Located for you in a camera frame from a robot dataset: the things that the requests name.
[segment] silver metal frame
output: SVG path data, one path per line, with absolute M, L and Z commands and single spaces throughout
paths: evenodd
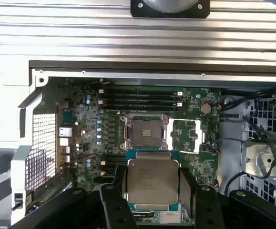
M 206 20 L 140 20 L 130 0 L 0 0 L 1 55 L 276 65 L 276 5 L 213 0 Z

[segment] black cable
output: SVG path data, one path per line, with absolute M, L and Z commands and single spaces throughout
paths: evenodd
M 239 120 L 232 120 L 229 117 L 227 117 L 227 115 L 222 110 L 222 114 L 223 114 L 224 119 L 227 120 L 227 121 L 229 121 L 229 122 L 231 122 L 231 123 L 242 123 L 242 122 L 246 121 L 247 119 L 255 117 L 257 115 L 257 112 L 258 112 L 259 108 L 260 108 L 260 99 L 257 98 L 256 100 L 257 100 L 256 110 L 253 112 L 253 114 L 251 116 L 249 116 L 249 117 L 243 117 L 242 119 L 239 119 Z
M 225 192 L 224 192 L 224 195 L 225 195 L 225 196 L 228 196 L 229 186 L 231 185 L 231 183 L 232 183 L 233 181 L 236 180 L 236 178 L 238 178 L 238 177 L 240 177 L 240 176 L 242 176 L 242 175 L 246 175 L 246 174 L 247 174 L 247 173 L 244 172 L 244 171 L 235 174 L 235 175 L 227 182 L 227 184 L 225 185 Z
M 275 166 L 276 166 L 276 159 L 273 160 L 273 162 L 271 163 L 270 169 L 268 170 L 268 172 L 267 172 L 263 177 L 256 177 L 256 178 L 263 179 L 263 180 L 267 179 L 268 177 L 270 177 L 271 171 L 272 171 L 272 169 L 273 169 Z M 237 179 L 238 177 L 240 177 L 240 176 L 242 176 L 242 175 L 249 175 L 249 174 L 246 173 L 246 172 L 244 172 L 244 171 L 239 172 L 239 173 L 235 174 L 235 175 L 227 182 L 227 184 L 226 184 L 226 186 L 225 186 L 225 192 L 224 192 L 225 196 L 228 195 L 228 190 L 229 190 L 229 186 L 231 185 L 231 183 L 232 183 L 235 179 Z
M 222 110 L 228 111 L 228 110 L 231 110 L 231 109 L 239 106 L 240 104 L 242 104 L 248 100 L 252 100 L 252 99 L 256 99 L 256 98 L 269 98 L 269 97 L 272 97 L 274 94 L 276 94 L 276 87 L 267 89 L 267 90 L 263 90 L 263 91 L 259 91 L 256 93 L 251 93 L 250 96 L 246 96 L 244 98 L 240 98 L 238 100 L 235 100 L 228 104 L 223 105 Z

